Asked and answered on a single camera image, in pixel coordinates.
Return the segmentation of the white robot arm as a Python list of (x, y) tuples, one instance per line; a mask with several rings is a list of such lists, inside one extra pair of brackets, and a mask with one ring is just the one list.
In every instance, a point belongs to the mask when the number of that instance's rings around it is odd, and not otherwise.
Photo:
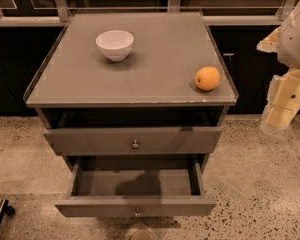
[(277, 60), (288, 67), (283, 76), (273, 76), (261, 118), (261, 129), (274, 133), (284, 130), (300, 110), (300, 1), (257, 49), (276, 53)]

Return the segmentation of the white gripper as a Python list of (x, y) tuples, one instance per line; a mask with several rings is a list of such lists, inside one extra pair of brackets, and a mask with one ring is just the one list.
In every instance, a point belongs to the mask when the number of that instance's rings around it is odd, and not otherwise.
[(284, 130), (300, 110), (300, 69), (289, 71), (280, 79), (272, 106), (264, 108), (261, 126)]

